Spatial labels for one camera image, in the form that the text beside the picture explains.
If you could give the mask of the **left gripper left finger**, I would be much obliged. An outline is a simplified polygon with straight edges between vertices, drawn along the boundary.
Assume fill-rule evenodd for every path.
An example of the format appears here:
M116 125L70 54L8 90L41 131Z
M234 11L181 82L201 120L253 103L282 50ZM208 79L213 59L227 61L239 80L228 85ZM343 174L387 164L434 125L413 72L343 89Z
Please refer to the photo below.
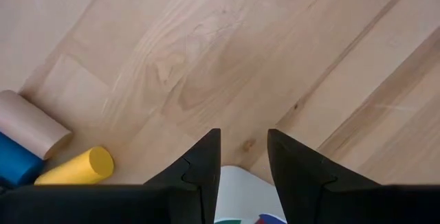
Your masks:
M213 223L219 191L221 130L213 128L144 185L147 223Z

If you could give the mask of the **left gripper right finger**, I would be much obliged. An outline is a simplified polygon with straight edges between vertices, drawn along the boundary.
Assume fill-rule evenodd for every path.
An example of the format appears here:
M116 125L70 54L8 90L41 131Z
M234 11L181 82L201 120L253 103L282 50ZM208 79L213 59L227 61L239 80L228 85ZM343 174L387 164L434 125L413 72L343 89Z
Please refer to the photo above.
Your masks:
M288 223L316 223L325 192L379 185L275 128L267 132L267 151L272 179Z

